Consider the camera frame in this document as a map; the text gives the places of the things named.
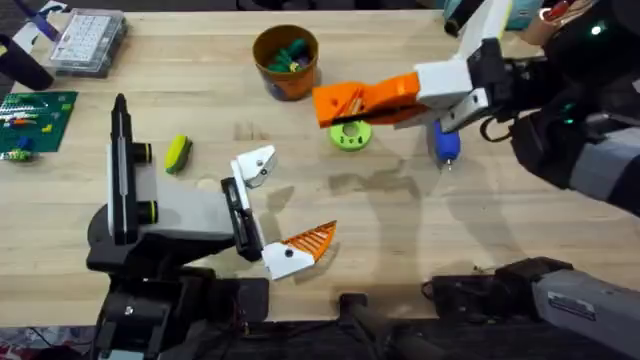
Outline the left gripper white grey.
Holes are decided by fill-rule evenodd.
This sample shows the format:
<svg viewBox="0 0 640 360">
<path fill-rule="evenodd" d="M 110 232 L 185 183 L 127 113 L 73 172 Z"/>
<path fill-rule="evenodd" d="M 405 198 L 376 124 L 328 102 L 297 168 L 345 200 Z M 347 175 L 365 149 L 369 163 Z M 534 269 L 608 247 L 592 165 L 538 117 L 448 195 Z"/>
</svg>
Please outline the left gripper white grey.
<svg viewBox="0 0 640 360">
<path fill-rule="evenodd" d="M 163 179 L 153 166 L 138 169 L 138 198 L 157 205 L 157 221 L 142 225 L 140 233 L 159 235 L 180 250 L 192 246 L 204 254 L 234 247 L 250 262 L 262 258 L 272 280 L 313 267 L 331 246 L 336 220 L 264 246 L 262 230 L 254 218 L 249 188 L 263 185 L 276 163 L 273 145 L 240 154 L 231 161 L 233 175 L 222 179 L 216 192 Z"/>
</svg>

